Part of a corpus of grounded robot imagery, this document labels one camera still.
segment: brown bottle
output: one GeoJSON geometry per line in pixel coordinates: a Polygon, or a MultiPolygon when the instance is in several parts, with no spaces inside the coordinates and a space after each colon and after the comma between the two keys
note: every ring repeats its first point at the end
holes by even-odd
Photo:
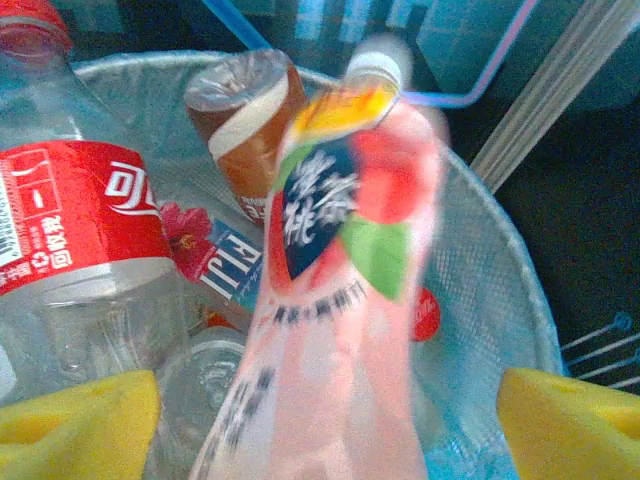
{"type": "Polygon", "coordinates": [[[279,50],[227,56],[191,79],[184,100],[238,203],[262,225],[278,145],[305,103],[295,66],[279,50]]]}

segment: coca-cola bottle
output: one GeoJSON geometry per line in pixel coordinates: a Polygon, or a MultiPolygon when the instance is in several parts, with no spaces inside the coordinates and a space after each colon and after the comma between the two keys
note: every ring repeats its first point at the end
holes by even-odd
{"type": "Polygon", "coordinates": [[[142,158],[70,48],[47,0],[0,2],[1,404],[128,369],[161,379],[187,351],[142,158]]]}

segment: pink juice bottle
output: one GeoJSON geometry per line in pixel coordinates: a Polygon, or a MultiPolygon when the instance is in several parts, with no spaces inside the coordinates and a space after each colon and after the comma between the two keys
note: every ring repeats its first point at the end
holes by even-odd
{"type": "Polygon", "coordinates": [[[443,175],[397,43],[359,47],[283,139],[245,355],[192,480],[427,477],[409,338],[443,175]]]}

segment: white bottle cap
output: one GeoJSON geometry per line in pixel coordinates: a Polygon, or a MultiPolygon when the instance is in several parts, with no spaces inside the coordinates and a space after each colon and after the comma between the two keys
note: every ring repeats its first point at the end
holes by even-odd
{"type": "Polygon", "coordinates": [[[356,48],[345,76],[382,73],[403,88],[411,78],[411,63],[411,52],[401,40],[376,35],[356,48]]]}

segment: barcode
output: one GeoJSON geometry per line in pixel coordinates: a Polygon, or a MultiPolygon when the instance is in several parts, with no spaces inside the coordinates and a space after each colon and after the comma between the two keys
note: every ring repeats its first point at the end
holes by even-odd
{"type": "Polygon", "coordinates": [[[4,185],[4,179],[0,175],[0,267],[6,264],[20,260],[22,251],[20,250],[20,241],[18,232],[11,215],[11,204],[7,196],[7,189],[4,185]]]}

